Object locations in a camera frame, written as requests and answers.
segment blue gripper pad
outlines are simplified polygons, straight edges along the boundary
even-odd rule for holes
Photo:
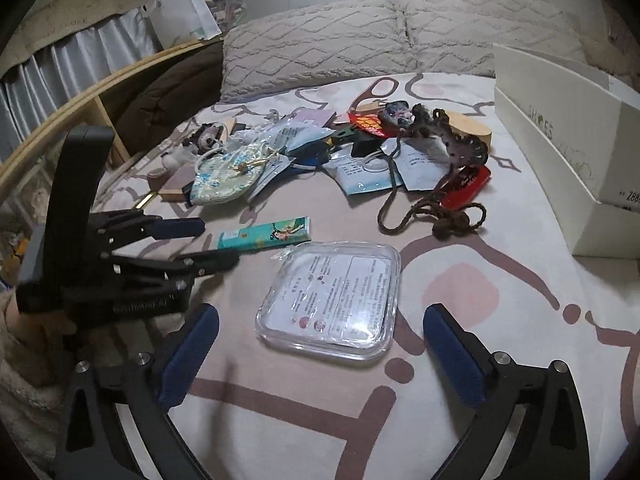
[[[182,404],[219,330],[218,311],[209,305],[160,374],[158,404],[163,410]]]
[[[438,307],[440,306],[434,304],[424,311],[424,338],[438,356],[460,400],[470,408],[476,409],[486,400],[484,375],[447,321],[440,315]]]
[[[202,218],[173,218],[157,220],[145,226],[145,234],[155,240],[200,236],[205,230]]]

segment curtain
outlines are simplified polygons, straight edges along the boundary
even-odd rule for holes
[[[151,24],[134,9],[67,36],[12,67],[0,81],[0,161],[73,96],[161,50]]]

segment teal tube packet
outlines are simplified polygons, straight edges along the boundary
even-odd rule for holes
[[[299,244],[311,240],[309,217],[225,231],[218,237],[219,249],[255,251],[268,247]]]

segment silver bolt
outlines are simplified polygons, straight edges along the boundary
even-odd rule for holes
[[[508,365],[511,362],[511,356],[507,352],[496,352],[494,359],[499,365]]]
[[[560,372],[561,374],[565,374],[569,371],[569,367],[564,361],[554,361],[554,368],[556,369],[556,372]]]
[[[76,373],[84,374],[90,367],[91,365],[89,364],[89,361],[80,361],[76,365]]]
[[[138,352],[138,355],[133,359],[138,366],[146,365],[151,361],[151,354],[149,352]]]

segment clear plastic container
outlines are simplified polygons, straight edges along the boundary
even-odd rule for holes
[[[306,242],[282,264],[255,317],[267,344],[367,362],[391,344],[400,254],[388,245]]]

